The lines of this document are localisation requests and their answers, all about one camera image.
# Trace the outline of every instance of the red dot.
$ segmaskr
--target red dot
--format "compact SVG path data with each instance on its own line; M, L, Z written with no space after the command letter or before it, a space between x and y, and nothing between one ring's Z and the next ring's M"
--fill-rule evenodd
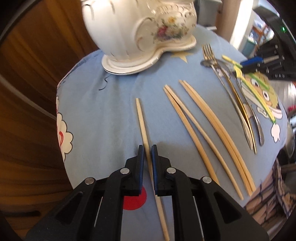
M136 210L144 205L147 200L147 193L145 188L142 188L142 193L138 197L124 196L123 209L125 210Z

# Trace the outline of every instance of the teapot base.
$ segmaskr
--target teapot base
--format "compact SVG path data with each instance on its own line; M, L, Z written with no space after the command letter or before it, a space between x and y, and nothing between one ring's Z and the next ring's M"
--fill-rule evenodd
M112 60L110 60L107 55L104 55L102 58L102 66L108 73L115 75L135 74L154 65L164 52L188 50L194 48L195 45L196 39L193 35L191 35L182 42L171 43L169 45L157 48L152 57L142 64L132 67L118 67L112 64Z

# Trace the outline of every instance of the floral pattern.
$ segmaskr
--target floral pattern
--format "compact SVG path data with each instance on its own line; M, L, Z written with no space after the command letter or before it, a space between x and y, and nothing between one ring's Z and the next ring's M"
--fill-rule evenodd
M58 112L59 108L59 98L56 98L56 107L57 107L57 136L59 140L59 147L61 149L63 161L66 159L66 154L72 151L72 141L73 134L67 131L67 124L63 120L63 116Z
M170 39L181 39L187 35L189 28L184 23L176 23L176 19L176 17L169 17L167 22L161 19L162 25L158 27L156 33L152 33L154 40L163 42Z

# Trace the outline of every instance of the black device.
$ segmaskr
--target black device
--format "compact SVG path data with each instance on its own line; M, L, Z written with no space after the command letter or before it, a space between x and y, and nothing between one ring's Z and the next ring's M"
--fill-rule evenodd
M187 177L152 146L155 194L172 196L175 241L268 241L266 231L210 177ZM119 241L123 197L142 189L144 148L108 178L85 179L25 241Z
M254 11L265 21L274 31L274 38L260 46L256 56L261 61L250 61L244 64L242 72L244 74L262 72L270 80L296 79L296 40L293 37L286 23L281 17L272 11L259 6Z

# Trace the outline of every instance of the pair of chopsticks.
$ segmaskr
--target pair of chopsticks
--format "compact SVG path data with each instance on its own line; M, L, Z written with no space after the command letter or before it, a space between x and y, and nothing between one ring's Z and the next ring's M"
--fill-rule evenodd
M140 122L143 144L144 144L144 148L145 148L145 152L146 152L146 159L147 159L150 179L151 179L152 188L154 191L152 160L151 160L151 155L150 155L149 143L148 143L148 138L147 138L147 133L146 133L146 128L145 128L143 113L142 113L142 109L141 109L141 104L140 104L140 100L138 98L136 99L136 106L137 106L138 118L139 118L139 122ZM163 230L163 236L165 238L165 241L169 241L170 236L168 234L168 227L167 227L167 224L165 221L165 215L163 212L163 206L161 204L160 197L156 196L155 193L154 193L154 197L155 197L158 216L160 219L161 228Z
M191 96L194 102L198 105L204 115L207 117L211 125L216 130L217 134L219 135L220 139L222 140L223 144L225 145L226 149L228 150L241 178L246 187L248 195L251 196L252 193L256 190L256 186L252 179L252 176L242 159L237 147L235 146L233 140L229 136L228 132L219 121L217 116L214 112L210 109L207 103L200 97L200 95L186 82L186 81L179 81L181 85L185 88L187 93Z
M214 145L214 143L211 141L211 139L208 137L208 135L206 134L206 132L202 129L202 127L200 126L200 124L197 122L197 120L194 118L194 116L190 113L190 111L186 108L186 106L182 103L182 101L177 97L177 95L172 91L172 89L166 85L164 88L164 91L167 95L167 97L169 98L170 102L172 103L172 105L174 106L176 112L178 113L179 117L181 118L183 124L185 125L187 131L189 132L193 142L195 143L203 161L204 164L211 176L211 178L219 184L218 182L218 178L213 170L213 167L200 143L200 141L198 140L193 128L191 127L189 121L187 120L186 116L184 115L184 113L182 112L182 110L187 114L187 116L190 118L190 120L194 123L194 125L196 126L196 128L198 129L198 131L202 134L202 136L204 137L204 139L207 141L207 143L209 144L209 146L211 147L211 149L213 150L213 152L215 153L215 155L217 156L218 160L220 161L221 165L223 166L223 168L225 169L226 173L228 174L238 196L240 197L241 200L244 199L242 192L240 191L238 184L236 183L232 173L230 172L226 162L224 161L223 157L221 156L221 154L219 153L218 149L216 148L216 146Z

